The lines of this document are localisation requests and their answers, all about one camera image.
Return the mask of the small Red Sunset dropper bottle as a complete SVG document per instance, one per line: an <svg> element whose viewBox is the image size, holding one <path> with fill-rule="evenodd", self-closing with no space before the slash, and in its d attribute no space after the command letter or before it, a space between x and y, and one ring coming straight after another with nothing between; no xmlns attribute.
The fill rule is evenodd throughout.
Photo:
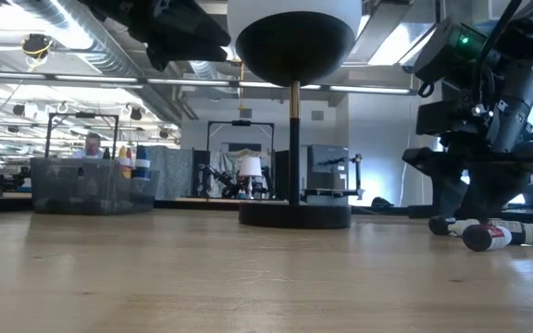
<svg viewBox="0 0 533 333"><path fill-rule="evenodd" d="M472 225L464 229L462 239L466 247L474 252L487 252L506 247L512 241L511 232L503 227Z"/></svg>

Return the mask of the grey cabinet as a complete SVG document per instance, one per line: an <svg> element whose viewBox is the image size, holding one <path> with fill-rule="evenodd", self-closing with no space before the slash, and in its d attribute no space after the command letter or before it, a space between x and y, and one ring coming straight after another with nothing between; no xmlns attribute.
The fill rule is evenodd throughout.
<svg viewBox="0 0 533 333"><path fill-rule="evenodd" d="M308 190L319 194L308 194L309 204L347 205L348 197L342 192L332 194L332 190L347 189L348 150L338 145L313 144L307 147Z"/></svg>

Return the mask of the yellow food coloring bottle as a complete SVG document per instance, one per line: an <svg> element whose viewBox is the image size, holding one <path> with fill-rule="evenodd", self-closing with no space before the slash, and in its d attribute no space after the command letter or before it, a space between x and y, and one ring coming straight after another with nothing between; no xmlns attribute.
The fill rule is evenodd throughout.
<svg viewBox="0 0 533 333"><path fill-rule="evenodd" d="M122 146L119 149L118 153L118 162L120 164L120 170L125 179L130 179L132 175L132 160L127 158L127 148L126 146Z"/></svg>

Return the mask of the grey plastic bin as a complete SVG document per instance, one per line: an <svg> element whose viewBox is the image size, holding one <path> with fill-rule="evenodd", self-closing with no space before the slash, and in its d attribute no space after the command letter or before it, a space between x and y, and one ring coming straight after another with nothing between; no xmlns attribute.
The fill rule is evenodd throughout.
<svg viewBox="0 0 533 333"><path fill-rule="evenodd" d="M32 158L32 207L39 214L112 216L154 208L159 172L128 179L109 159Z"/></svg>

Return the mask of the black aluminium table frame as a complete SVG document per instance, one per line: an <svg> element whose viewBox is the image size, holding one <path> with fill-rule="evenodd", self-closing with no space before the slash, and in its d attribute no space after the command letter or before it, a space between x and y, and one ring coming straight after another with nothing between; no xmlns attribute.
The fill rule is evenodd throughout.
<svg viewBox="0 0 533 333"><path fill-rule="evenodd" d="M234 200L177 200L156 201L155 209L237 211L239 205L240 204ZM32 202L30 197L0 198L0 212L30 211L31 209ZM430 206L388 208L354 206L352 208L352 213L354 215L408 216L412 219L432 217ZM496 217L533 223L533 211L528 210L504 211L500 212Z"/></svg>

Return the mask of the grey cloth cover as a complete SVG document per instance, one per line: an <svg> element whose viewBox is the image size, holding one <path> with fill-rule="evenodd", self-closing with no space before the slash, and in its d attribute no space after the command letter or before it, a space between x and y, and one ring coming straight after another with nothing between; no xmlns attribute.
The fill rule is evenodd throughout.
<svg viewBox="0 0 533 333"><path fill-rule="evenodd" d="M191 194L192 150L151 146L147 149L151 169L158 171L156 199L173 201Z"/></svg>

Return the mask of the large blue food coloring bottle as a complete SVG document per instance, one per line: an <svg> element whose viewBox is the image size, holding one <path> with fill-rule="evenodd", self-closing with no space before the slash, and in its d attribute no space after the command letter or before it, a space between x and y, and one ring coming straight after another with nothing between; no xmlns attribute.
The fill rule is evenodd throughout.
<svg viewBox="0 0 533 333"><path fill-rule="evenodd" d="M147 152L144 146L138 145L136 149L136 156L134 160L134 168L132 170L132 177L134 179L149 179L150 178L151 162L147 157Z"/></svg>

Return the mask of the white globe table lamp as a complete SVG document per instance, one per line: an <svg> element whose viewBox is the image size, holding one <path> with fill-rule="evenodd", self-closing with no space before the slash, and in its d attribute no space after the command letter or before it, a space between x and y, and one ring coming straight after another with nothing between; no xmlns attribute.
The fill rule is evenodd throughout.
<svg viewBox="0 0 533 333"><path fill-rule="evenodd" d="M263 228L342 229L348 206L301 202L300 90L337 70L351 53L363 0L229 0L228 28L242 63L259 79L290 91L286 203L243 203L241 224Z"/></svg>

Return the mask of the black background frame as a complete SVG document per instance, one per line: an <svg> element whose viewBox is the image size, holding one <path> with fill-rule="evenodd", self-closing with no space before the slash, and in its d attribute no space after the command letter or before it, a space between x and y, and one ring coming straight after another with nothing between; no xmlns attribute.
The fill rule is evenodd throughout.
<svg viewBox="0 0 533 333"><path fill-rule="evenodd" d="M75 112L75 113L50 113L47 122L47 132L45 137L45 149L44 149L44 158L48 158L50 154L50 146L51 146L51 140L52 140L52 130L53 126L59 126L54 124L54 119L56 117L75 117L75 118L113 118L114 119L114 126L113 126L113 141L112 141L112 151L110 155L110 159L115 159L117 156L117 141L118 141L118 127L119 127L119 116L117 115L101 115L101 114L95 114L95 113L87 113L87 112Z"/></svg>
<svg viewBox="0 0 533 333"><path fill-rule="evenodd" d="M271 130L271 134L270 134L270 145L271 145L271 148L269 150L269 154L270 154L271 163L274 163L274 161L275 161L275 149L274 149L275 124L274 123L253 122L251 120L243 120L243 119L232 120L232 121L214 121L214 120L209 120L207 122L207 127L206 127L206 146L205 146L206 151L208 151L209 148L210 148L210 142L211 142L211 138L213 136L213 133L211 132L211 127L214 124L231 125L233 127L269 126L270 130ZM274 172L274 169L272 167L268 168L267 171L268 171L268 173L265 175L265 179L266 179L266 185L267 185L266 189L267 189L267 193L268 193L268 199L275 199L276 198L275 186L274 186L274 174L275 174L275 172ZM214 180L216 180L218 183L221 183L221 184L223 184L225 186L226 198L229 198L229 193L231 192L232 189L236 189L237 188L238 182L232 176L230 176L229 174L227 174L225 172L218 173L211 166L205 165L204 173L207 176L212 176Z"/></svg>

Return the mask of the person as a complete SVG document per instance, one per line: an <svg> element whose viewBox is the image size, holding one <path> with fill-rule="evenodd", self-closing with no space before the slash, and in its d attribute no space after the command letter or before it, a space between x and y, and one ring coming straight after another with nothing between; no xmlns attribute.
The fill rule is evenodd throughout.
<svg viewBox="0 0 533 333"><path fill-rule="evenodd" d="M97 158L101 159L104 153L101 150L101 137L96 133L88 133L84 148L73 154L73 158Z"/></svg>

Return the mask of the small white shade lamp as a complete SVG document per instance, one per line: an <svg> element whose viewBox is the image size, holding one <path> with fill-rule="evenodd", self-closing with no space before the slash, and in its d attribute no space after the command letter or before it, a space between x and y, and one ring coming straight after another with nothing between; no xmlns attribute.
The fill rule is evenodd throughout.
<svg viewBox="0 0 533 333"><path fill-rule="evenodd" d="M257 156L244 157L241 161L239 176L246 180L246 197L253 199L253 179L261 178L261 159Z"/></svg>

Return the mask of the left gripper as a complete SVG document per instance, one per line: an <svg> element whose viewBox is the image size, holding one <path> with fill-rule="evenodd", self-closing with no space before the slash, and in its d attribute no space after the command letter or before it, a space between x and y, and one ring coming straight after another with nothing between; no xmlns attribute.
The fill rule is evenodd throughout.
<svg viewBox="0 0 533 333"><path fill-rule="evenodd" d="M97 19L113 19L127 28L139 42L188 33L218 46L230 43L229 34L194 0L79 0ZM154 69L164 72L173 61L213 61L227 59L217 49L174 48L149 43L147 57Z"/></svg>

